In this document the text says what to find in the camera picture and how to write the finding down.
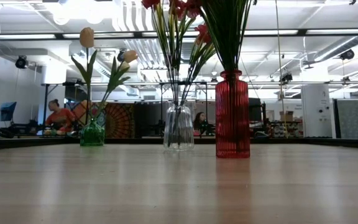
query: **vase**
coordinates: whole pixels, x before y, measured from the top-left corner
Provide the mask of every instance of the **vase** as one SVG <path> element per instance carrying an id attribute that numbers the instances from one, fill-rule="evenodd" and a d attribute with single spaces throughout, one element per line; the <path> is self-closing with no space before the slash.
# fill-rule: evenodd
<path id="1" fill-rule="evenodd" d="M 97 124 L 95 119 L 81 130 L 81 146 L 102 146 L 104 144 L 104 128 Z"/>
<path id="2" fill-rule="evenodd" d="M 248 84 L 241 71 L 222 72 L 216 85 L 216 157 L 249 158 Z"/>
<path id="3" fill-rule="evenodd" d="M 169 151 L 187 151 L 194 148 L 193 121 L 187 106 L 173 105 L 168 108 L 163 144 Z"/>

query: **red flower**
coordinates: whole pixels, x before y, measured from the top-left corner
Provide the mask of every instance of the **red flower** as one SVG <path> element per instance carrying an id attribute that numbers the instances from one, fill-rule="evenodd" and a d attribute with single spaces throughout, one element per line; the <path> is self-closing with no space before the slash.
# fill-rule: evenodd
<path id="1" fill-rule="evenodd" d="M 202 0 L 187 0 L 187 16 L 190 18 L 196 18 L 201 13 Z"/>
<path id="2" fill-rule="evenodd" d="M 142 4 L 146 9 L 157 5 L 158 3 L 160 3 L 160 0 L 142 0 Z"/>
<path id="3" fill-rule="evenodd" d="M 183 16 L 185 15 L 185 8 L 184 7 L 178 7 L 175 9 L 175 13 L 178 16 L 179 20 L 183 19 Z"/>
<path id="4" fill-rule="evenodd" d="M 196 38 L 197 44 L 208 44 L 209 42 L 211 42 L 211 36 L 208 32 L 206 24 L 198 25 L 198 27 L 194 28 L 194 30 L 200 32 Z"/>
<path id="5" fill-rule="evenodd" d="M 178 16 L 179 20 L 182 20 L 183 16 L 184 16 L 185 9 L 186 9 L 186 3 L 183 1 L 179 1 L 179 0 L 170 1 L 170 4 L 172 4 L 172 3 L 175 3 L 175 8 L 173 9 L 175 15 Z"/>

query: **orange shirt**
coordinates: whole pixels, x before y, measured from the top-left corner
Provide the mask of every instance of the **orange shirt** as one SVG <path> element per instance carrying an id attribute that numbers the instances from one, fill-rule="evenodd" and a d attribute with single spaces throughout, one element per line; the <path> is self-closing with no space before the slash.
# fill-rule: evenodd
<path id="1" fill-rule="evenodd" d="M 71 122 L 74 120 L 74 114 L 70 110 L 63 108 L 59 112 L 53 112 L 49 115 L 46 125 L 58 124 L 62 126 L 59 131 L 70 132 Z"/>

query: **wooden table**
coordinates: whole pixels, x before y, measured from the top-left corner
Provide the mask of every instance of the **wooden table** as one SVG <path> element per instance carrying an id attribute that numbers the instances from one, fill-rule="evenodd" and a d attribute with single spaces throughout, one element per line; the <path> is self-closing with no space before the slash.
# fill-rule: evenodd
<path id="1" fill-rule="evenodd" d="M 0 150 L 0 224 L 355 223 L 358 149 L 57 145 Z"/>

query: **woman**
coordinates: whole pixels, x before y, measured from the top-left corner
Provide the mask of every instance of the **woman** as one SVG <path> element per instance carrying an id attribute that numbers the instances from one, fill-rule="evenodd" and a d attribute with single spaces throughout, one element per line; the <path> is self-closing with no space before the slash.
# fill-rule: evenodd
<path id="1" fill-rule="evenodd" d="M 196 119 L 194 119 L 194 122 L 193 122 L 194 130 L 200 131 L 201 124 L 203 122 L 205 122 L 205 114 L 204 114 L 204 112 L 199 112 L 198 114 L 196 114 Z"/>
<path id="2" fill-rule="evenodd" d="M 46 125 L 50 126 L 53 124 L 54 127 L 58 127 L 57 134 L 62 135 L 67 132 L 71 132 L 71 124 L 75 120 L 74 114 L 66 109 L 59 107 L 58 100 L 52 100 L 48 104 L 48 108 L 50 111 L 53 111 L 51 115 L 49 115 Z M 45 131 L 45 134 L 50 134 L 51 130 Z"/>

